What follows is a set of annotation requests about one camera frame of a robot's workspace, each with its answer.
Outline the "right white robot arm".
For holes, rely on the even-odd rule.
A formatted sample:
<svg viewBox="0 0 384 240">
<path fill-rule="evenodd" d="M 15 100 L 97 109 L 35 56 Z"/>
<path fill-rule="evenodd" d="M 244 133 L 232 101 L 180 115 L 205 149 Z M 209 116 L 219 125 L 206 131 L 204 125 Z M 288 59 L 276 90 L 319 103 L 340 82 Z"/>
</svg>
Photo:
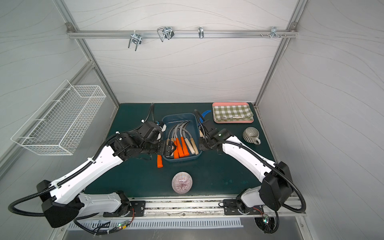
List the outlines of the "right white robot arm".
<svg viewBox="0 0 384 240">
<path fill-rule="evenodd" d="M 257 227 L 265 234 L 275 233 L 280 226 L 278 210 L 285 208 L 293 213 L 304 213 L 307 204 L 303 194 L 294 184 L 290 168 L 284 162 L 275 163 L 246 146 L 227 129 L 218 130 L 209 120 L 195 110 L 202 151 L 217 150 L 233 157 L 245 166 L 261 183 L 243 190 L 234 200 L 223 200 L 220 207 L 225 215 L 249 215 L 257 211 Z"/>
</svg>

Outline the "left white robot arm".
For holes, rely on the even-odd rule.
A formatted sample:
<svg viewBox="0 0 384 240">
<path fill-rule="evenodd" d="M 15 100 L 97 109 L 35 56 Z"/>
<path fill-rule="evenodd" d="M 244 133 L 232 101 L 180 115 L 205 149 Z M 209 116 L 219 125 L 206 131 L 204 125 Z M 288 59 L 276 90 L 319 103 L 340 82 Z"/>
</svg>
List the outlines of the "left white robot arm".
<svg viewBox="0 0 384 240">
<path fill-rule="evenodd" d="M 107 138 L 95 155 L 70 173 L 54 181 L 44 180 L 37 193 L 13 201 L 8 210 L 16 215 L 44 217 L 53 228 L 94 217 L 100 213 L 113 217 L 135 215 L 135 209 L 122 191 L 89 195 L 84 189 L 104 173 L 123 162 L 144 154 L 170 156 L 175 147 L 162 139 L 167 126 L 155 121 L 155 105 L 141 124 Z"/>
</svg>

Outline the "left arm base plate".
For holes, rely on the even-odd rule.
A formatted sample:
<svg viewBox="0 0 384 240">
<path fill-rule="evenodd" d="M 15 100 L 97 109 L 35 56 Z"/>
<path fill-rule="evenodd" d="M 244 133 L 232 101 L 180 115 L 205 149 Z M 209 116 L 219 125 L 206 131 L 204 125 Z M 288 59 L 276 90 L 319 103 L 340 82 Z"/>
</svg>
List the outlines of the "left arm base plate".
<svg viewBox="0 0 384 240">
<path fill-rule="evenodd" d="M 146 207 L 146 201 L 130 201 L 130 203 L 123 203 L 113 213 L 103 213 L 104 218 L 117 218 L 117 217 L 143 217 Z"/>
</svg>

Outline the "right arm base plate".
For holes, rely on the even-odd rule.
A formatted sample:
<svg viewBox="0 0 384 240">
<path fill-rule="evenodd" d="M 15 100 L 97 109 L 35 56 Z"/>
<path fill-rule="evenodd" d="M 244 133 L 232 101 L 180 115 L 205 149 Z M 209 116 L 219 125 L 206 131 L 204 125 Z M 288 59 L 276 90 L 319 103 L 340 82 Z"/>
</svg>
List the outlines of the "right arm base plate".
<svg viewBox="0 0 384 240">
<path fill-rule="evenodd" d="M 248 208 L 246 205 L 241 204 L 239 201 L 234 199 L 223 200 L 218 205 L 224 210 L 225 216 L 262 216 L 264 214 L 262 206 Z"/>
</svg>

